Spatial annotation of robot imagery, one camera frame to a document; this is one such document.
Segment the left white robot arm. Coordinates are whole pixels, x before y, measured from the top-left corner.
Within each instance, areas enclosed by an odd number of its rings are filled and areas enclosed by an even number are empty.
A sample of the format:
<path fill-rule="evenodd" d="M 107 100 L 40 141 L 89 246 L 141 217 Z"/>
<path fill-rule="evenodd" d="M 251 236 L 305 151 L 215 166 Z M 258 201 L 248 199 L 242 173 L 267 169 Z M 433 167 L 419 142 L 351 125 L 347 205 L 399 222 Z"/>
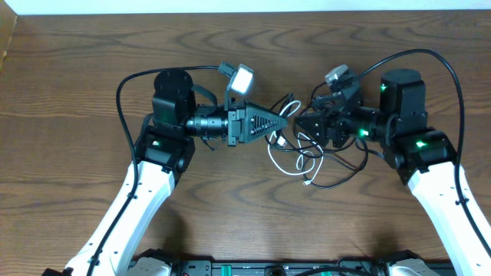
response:
<path fill-rule="evenodd" d="M 128 275 L 133 255 L 157 210 L 168 199 L 195 153 L 195 138 L 223 138 L 229 146 L 251 143 L 288 124 L 283 114 L 248 100 L 226 98 L 193 83 L 191 67 L 153 69 L 153 111 L 133 140 L 119 113 L 130 147 L 124 183 L 84 247 L 61 275 Z"/>

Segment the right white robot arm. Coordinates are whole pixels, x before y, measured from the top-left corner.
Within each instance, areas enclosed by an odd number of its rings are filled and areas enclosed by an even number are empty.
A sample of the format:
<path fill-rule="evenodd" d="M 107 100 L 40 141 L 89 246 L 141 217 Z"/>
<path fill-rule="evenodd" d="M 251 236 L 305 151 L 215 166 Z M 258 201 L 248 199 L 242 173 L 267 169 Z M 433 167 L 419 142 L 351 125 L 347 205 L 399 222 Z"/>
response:
<path fill-rule="evenodd" d="M 381 78 L 380 105 L 363 105 L 361 85 L 346 66 L 325 80 L 331 91 L 295 118 L 317 144 L 342 148 L 358 138 L 379 143 L 384 161 L 423 206 L 458 275 L 488 275 L 490 223 L 474 198 L 447 135 L 427 124 L 426 86 L 419 72 L 395 69 Z"/>

